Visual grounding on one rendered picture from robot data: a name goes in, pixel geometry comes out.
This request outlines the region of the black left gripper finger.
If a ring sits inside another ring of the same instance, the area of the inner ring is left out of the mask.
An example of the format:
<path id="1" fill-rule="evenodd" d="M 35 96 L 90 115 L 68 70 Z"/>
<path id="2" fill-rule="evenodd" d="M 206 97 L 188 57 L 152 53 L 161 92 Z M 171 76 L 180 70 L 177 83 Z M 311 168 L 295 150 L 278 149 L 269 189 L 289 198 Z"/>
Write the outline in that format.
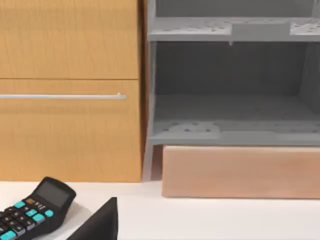
<path id="1" fill-rule="evenodd" d="M 111 197 L 66 240 L 118 240 L 118 198 Z"/>

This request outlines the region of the wooden cupboard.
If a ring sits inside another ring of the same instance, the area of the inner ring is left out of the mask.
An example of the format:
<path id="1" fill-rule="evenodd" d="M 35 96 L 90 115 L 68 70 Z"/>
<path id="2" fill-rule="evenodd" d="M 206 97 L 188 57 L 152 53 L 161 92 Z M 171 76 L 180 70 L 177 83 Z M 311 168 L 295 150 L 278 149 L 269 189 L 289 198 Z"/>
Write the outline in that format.
<path id="1" fill-rule="evenodd" d="M 141 177 L 143 167 L 143 155 L 145 150 L 145 135 L 146 135 L 146 77 L 145 77 L 145 56 L 146 56 L 146 33 L 145 33 L 145 3 L 146 0 L 137 0 L 138 7 L 138 53 L 139 53 L 139 75 L 136 79 L 56 79 L 56 78 L 0 78 L 13 80 L 137 80 L 139 82 L 139 109 L 140 109 L 140 141 L 141 141 Z"/>

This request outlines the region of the black calculator with cyan keys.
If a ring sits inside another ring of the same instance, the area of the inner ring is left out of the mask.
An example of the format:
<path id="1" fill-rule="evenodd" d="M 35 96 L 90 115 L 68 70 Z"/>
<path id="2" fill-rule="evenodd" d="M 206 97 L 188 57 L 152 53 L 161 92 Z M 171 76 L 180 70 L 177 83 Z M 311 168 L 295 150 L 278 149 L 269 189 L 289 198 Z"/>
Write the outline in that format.
<path id="1" fill-rule="evenodd" d="M 56 231 L 76 195 L 64 182 L 44 177 L 29 196 L 0 211 L 0 240 L 33 240 Z"/>

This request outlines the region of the grey pierced drawer inside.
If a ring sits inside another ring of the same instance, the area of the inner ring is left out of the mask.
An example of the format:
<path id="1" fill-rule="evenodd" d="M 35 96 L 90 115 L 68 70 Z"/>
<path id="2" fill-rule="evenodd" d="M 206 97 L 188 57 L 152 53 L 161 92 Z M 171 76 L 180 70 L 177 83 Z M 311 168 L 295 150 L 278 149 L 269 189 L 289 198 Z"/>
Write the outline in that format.
<path id="1" fill-rule="evenodd" d="M 147 0 L 155 146 L 320 147 L 320 0 Z"/>

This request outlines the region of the pale wooden drawer front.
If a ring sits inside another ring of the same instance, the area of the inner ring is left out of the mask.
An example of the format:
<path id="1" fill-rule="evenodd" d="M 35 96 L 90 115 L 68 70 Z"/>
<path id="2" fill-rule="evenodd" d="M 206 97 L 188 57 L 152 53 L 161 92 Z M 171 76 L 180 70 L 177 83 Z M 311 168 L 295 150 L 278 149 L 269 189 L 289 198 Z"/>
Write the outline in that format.
<path id="1" fill-rule="evenodd" d="M 162 195 L 320 199 L 320 147 L 168 145 Z"/>

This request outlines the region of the plain wooden drawer front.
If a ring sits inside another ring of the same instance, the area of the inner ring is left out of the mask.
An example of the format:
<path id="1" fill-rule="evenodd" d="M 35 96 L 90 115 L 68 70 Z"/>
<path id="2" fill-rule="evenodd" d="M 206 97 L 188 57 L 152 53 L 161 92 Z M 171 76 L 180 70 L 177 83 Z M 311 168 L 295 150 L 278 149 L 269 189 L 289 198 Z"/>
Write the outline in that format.
<path id="1" fill-rule="evenodd" d="M 0 0 L 0 78 L 137 79 L 137 0 Z"/>

